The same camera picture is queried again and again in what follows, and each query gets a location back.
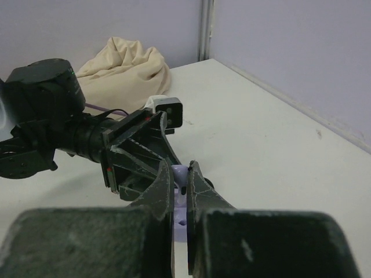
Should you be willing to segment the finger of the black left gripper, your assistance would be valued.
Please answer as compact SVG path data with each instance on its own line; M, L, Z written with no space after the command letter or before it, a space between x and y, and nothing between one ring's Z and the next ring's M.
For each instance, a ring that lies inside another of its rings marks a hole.
M128 166L115 166L115 178L119 197L124 201L134 201L155 180L158 166L140 162L131 163Z
M136 111L118 122L110 142L110 166L143 162L155 167L163 160L170 165L180 164L166 138L166 120L162 111Z

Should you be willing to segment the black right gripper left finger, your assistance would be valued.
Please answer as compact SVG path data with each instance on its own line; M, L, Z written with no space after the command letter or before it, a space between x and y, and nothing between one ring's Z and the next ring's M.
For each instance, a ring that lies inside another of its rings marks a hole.
M173 277L174 176L160 162L126 207L21 213L1 246L2 277Z

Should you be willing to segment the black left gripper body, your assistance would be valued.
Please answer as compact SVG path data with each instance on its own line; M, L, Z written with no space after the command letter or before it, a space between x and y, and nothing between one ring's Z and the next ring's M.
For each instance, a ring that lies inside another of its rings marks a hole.
M165 113L133 113L103 133L101 167L106 187L122 200L139 197L155 180L165 130Z

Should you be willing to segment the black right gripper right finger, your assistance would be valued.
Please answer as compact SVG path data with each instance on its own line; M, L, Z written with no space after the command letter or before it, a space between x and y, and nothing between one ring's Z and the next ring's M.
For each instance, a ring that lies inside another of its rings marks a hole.
M359 277L346 236L317 211L239 210L187 174L188 272L193 277Z

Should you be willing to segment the purple earbud charging case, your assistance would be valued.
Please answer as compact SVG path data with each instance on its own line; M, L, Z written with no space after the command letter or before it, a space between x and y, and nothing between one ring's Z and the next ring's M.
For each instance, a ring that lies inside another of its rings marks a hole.
M188 167L182 164L172 165L172 170L174 184L187 186ZM187 241L187 203L184 207L174 205L174 240L181 243Z

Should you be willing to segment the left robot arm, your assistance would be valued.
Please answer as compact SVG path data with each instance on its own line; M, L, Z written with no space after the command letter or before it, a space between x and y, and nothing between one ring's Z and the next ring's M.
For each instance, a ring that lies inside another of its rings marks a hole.
M1 176L24 179L57 170L56 150L101 166L104 183L132 201L155 180L161 161L178 165L166 136L181 122L149 108L121 120L91 115L69 61L52 58L14 69L1 82Z

